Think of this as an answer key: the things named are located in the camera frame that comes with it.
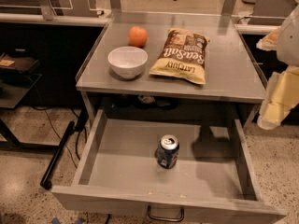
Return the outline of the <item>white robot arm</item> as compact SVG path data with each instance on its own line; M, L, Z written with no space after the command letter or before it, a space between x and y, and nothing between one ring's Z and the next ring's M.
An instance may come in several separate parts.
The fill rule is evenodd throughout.
M256 47L275 50L278 60L287 64L285 71L273 72L269 78L257 120L260 128L273 130L299 104L299 6Z

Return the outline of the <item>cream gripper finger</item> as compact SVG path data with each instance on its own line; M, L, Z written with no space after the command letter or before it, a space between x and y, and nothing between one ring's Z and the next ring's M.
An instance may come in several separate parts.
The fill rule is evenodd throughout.
M276 50L279 32L279 27L270 32L268 35L258 41L258 43L256 44L256 48L265 51Z
M258 126L265 130L276 129L298 104L299 67L289 66L282 73L274 72L268 80Z

